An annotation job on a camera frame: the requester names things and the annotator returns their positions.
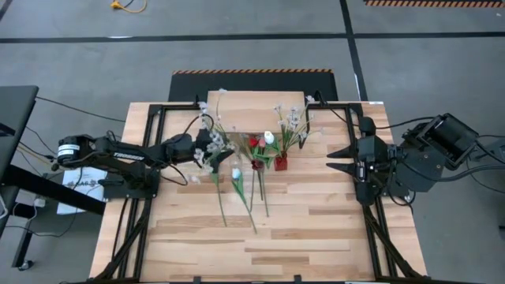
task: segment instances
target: red vase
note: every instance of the red vase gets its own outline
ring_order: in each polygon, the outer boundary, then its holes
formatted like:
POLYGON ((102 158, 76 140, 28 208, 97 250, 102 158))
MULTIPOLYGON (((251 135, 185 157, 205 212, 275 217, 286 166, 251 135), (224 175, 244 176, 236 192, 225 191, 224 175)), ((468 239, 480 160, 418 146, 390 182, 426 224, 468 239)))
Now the red vase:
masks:
POLYGON ((287 170, 287 153, 283 153, 280 157, 275 157, 274 168, 276 171, 287 170))

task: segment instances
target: concrete floor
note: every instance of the concrete floor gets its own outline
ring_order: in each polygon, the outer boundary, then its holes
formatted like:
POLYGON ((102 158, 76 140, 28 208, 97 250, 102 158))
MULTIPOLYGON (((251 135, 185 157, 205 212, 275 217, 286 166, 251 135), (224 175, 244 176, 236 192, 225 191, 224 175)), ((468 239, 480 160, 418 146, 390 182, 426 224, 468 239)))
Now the concrete floor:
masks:
MULTIPOLYGON (((354 32, 505 31, 502 9, 348 3, 354 32)), ((136 0, 133 8, 140 4, 136 0)), ((332 0, 150 0, 138 15, 114 12, 101 0, 13 0, 0 22, 0 38, 344 31, 339 2, 332 0)), ((368 98, 385 102, 391 122, 450 112, 480 134, 505 134, 504 38, 359 39, 357 48, 368 98)), ((130 102, 166 101, 173 70, 254 68, 332 68, 340 99, 357 100, 345 39, 0 44, 0 85, 36 84, 40 96, 115 118, 125 118, 130 102)), ((36 104, 28 125, 54 148, 71 134, 122 132, 120 123, 46 102, 36 104)), ((397 142, 404 130, 393 130, 397 142)), ((32 133, 22 140, 45 151, 32 133)), ((18 156, 14 163, 29 169, 18 156)), ((477 176, 505 190, 503 175, 477 176)), ((414 217, 428 273, 437 279, 502 283, 505 241, 497 227, 505 222, 504 204, 505 195, 469 178, 419 194, 414 217)), ((35 223, 59 232, 68 221, 41 214, 35 223)), ((28 257, 37 264, 24 272, 9 267, 21 232, 7 229, 0 241, 0 282, 86 279, 99 224, 97 216, 78 215, 64 237, 34 237, 28 257)))

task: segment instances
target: wooden tabletop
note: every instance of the wooden tabletop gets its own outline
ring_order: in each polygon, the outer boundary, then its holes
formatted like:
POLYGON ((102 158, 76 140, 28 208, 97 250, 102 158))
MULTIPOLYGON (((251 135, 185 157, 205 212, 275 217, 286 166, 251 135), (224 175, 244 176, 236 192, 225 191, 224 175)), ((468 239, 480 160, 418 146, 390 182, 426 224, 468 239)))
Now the wooden tabletop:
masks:
MULTIPOLYGON (((209 104, 215 99, 213 95, 209 94, 209 104)), ((283 101, 284 107, 303 98, 301 92, 293 96, 294 101, 280 92, 269 94, 275 95, 284 95, 287 100, 283 101)), ((242 102, 236 108, 247 114, 258 103, 257 100, 242 102)), ((122 137, 124 142, 142 144, 149 104, 152 103, 131 103, 122 137)), ((273 109, 273 105, 264 105, 273 109)), ((371 117, 377 126, 388 125, 383 104, 363 102, 362 105, 365 116, 371 117)), ((342 111, 337 112, 345 117, 342 111)), ((323 129, 323 133, 310 136, 303 149, 289 150, 288 170, 275 172, 272 167, 265 173, 270 217, 265 214, 256 183, 252 216, 257 234, 243 203, 233 191, 230 165, 226 161, 221 168, 220 189, 228 227, 223 225, 216 188, 208 177, 202 177, 201 185, 186 187, 163 181, 151 209, 140 280, 192 281, 193 276, 202 276, 203 281, 293 281, 294 275, 301 275, 305 281, 373 280, 365 221, 351 177, 325 166, 327 162, 335 162, 326 158, 326 154, 349 145, 346 125, 329 110, 310 113, 315 114, 311 128, 323 129)), ((192 110, 167 111, 163 139, 181 133, 197 115, 198 111, 192 110)), ((235 119, 251 123, 255 118, 247 114, 235 119)), ((199 127, 195 123, 189 130, 193 139, 199 127)), ((377 134, 392 143, 389 129, 378 130, 377 134)), ((185 174, 199 173, 193 163, 178 165, 178 168, 185 174)), ((245 195, 249 202, 252 170, 248 166, 244 169, 245 195)), ((172 169, 162 173, 177 177, 172 169)), ((122 204, 123 200, 107 204, 91 277, 110 261, 122 204)), ((393 204, 389 198, 384 198, 383 204, 391 240, 412 267, 425 274, 410 209, 393 204)), ((127 216, 123 219, 120 241, 124 238, 126 219, 127 216)), ((383 246, 379 240, 377 244, 386 275, 383 246)), ((133 273, 136 248, 134 244, 127 275, 133 273)))

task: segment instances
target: white paper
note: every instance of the white paper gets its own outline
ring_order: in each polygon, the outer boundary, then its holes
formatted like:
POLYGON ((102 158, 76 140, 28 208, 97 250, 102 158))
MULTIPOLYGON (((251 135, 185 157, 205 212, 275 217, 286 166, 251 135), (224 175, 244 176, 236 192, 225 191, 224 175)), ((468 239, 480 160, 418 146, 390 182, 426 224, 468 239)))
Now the white paper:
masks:
MULTIPOLYGON (((80 169, 66 170, 63 176, 62 184, 70 189, 73 189, 77 181, 79 184, 75 188, 76 191, 87 194, 96 200, 103 200, 103 187, 98 184, 98 180, 104 179, 107 175, 105 170, 98 170, 92 167, 82 168, 82 177, 80 178, 80 169)), ((56 214, 67 215, 81 213, 84 210, 77 209, 67 204, 59 203, 56 214)))

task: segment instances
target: black table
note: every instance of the black table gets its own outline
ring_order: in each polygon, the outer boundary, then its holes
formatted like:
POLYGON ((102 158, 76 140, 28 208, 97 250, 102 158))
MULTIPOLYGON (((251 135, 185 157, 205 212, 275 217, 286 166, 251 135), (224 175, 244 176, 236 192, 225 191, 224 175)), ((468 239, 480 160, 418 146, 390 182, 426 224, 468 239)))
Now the black table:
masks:
MULTIPOLYGON (((0 194, 11 214, 20 189, 103 215, 105 203, 11 165, 14 152, 36 104, 36 86, 0 87, 0 194)), ((0 237, 9 216, 0 219, 0 237)), ((32 234, 24 230, 13 266, 19 267, 32 234)))

